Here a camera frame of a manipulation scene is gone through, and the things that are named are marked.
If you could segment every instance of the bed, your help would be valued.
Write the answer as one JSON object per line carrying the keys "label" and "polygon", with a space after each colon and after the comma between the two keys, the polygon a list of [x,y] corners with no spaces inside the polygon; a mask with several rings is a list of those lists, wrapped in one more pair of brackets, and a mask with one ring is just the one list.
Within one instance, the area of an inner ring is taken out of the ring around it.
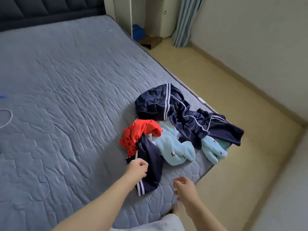
{"label": "bed", "polygon": [[[49,231],[124,174],[119,139],[141,93],[171,82],[192,110],[211,110],[104,15],[102,0],[27,1],[28,12],[25,0],[0,0],[0,108],[13,112],[0,129],[0,227]],[[201,151],[165,162],[159,187],[131,191],[113,227],[159,220],[176,202],[172,179],[196,183],[211,167]]]}

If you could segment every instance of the white cable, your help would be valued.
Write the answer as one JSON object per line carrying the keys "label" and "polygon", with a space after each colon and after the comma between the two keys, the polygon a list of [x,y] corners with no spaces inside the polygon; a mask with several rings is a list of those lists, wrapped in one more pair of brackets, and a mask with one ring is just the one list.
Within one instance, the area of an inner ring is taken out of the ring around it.
{"label": "white cable", "polygon": [[0,126],[0,129],[2,129],[3,127],[5,127],[7,124],[9,124],[11,122],[11,120],[13,118],[13,112],[12,112],[12,110],[9,110],[9,109],[0,109],[0,111],[8,111],[11,114],[10,120],[7,123],[5,123],[3,126]]}

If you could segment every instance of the floor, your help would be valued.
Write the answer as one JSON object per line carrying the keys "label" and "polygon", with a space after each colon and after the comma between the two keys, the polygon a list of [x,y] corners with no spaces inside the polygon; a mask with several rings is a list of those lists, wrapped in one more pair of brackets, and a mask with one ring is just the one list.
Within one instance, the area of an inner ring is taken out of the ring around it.
{"label": "floor", "polygon": [[[202,201],[219,221],[229,231],[242,230],[302,128],[191,48],[175,48],[169,38],[149,53],[245,130],[241,146],[232,146],[228,157],[197,184]],[[195,230],[181,204],[179,212],[184,228]]]}

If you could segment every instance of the striped curtain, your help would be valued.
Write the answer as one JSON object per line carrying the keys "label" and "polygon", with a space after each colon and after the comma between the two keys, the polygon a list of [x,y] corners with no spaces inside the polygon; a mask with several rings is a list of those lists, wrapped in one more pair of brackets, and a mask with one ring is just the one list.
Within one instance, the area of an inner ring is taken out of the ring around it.
{"label": "striped curtain", "polygon": [[182,0],[177,26],[172,35],[173,45],[177,48],[187,47],[190,30],[202,0]]}

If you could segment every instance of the forearm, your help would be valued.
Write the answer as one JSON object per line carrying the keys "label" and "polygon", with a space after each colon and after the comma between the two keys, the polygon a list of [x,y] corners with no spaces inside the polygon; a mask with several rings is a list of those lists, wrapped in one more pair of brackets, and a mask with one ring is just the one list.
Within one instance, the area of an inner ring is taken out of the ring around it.
{"label": "forearm", "polygon": [[190,210],[197,231],[227,231],[201,201],[193,204]]}
{"label": "forearm", "polygon": [[62,221],[53,231],[108,231],[131,190],[132,184],[124,175],[104,194]]}

